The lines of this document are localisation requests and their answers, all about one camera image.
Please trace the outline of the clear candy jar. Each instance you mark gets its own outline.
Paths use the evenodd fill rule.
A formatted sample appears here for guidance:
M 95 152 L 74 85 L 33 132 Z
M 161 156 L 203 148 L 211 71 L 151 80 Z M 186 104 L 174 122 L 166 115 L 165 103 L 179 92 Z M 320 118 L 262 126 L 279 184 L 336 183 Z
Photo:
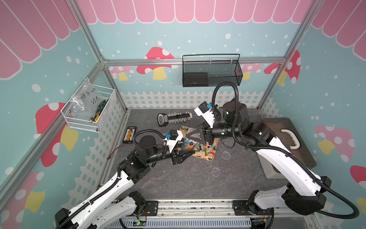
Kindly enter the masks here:
M 194 141 L 194 140 L 191 140 L 191 139 L 186 139 L 183 143 L 182 143 L 182 146 L 181 146 L 181 150 L 183 151 L 190 151 L 190 150 L 194 150 L 196 151 L 199 147 L 199 143 Z

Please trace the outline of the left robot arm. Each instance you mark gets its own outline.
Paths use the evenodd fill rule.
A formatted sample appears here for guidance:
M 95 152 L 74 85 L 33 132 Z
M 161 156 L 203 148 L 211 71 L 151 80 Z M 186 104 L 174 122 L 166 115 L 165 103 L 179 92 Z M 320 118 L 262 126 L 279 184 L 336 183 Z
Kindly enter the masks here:
M 70 210 L 55 214 L 58 229 L 104 229 L 112 222 L 129 215 L 140 217 L 146 212 L 146 201 L 134 191 L 118 203 L 121 194 L 140 181 L 158 161 L 171 159 L 181 164 L 195 154 L 194 150 L 181 150 L 183 133 L 171 130 L 163 135 L 155 129 L 136 132 L 132 137 L 134 148 L 117 165 L 116 173 L 101 188 Z

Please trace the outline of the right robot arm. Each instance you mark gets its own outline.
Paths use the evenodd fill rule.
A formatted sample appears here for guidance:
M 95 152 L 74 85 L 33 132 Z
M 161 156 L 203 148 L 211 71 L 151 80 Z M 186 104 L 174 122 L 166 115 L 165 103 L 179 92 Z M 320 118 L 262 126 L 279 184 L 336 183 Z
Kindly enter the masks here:
M 233 138 L 235 144 L 256 152 L 288 180 L 288 184 L 282 188 L 255 190 L 247 202 L 252 212 L 288 207 L 304 216 L 315 212 L 337 219 L 355 219 L 359 216 L 355 204 L 331 189 L 328 177 L 313 173 L 267 125 L 250 122 L 247 107 L 239 102 L 239 91 L 234 83 L 220 83 L 214 89 L 212 101 L 202 102 L 194 112 L 204 122 L 187 134 L 188 139 L 212 144 L 217 138 Z M 347 204 L 353 212 L 343 215 L 324 211 L 327 201 L 325 192 Z

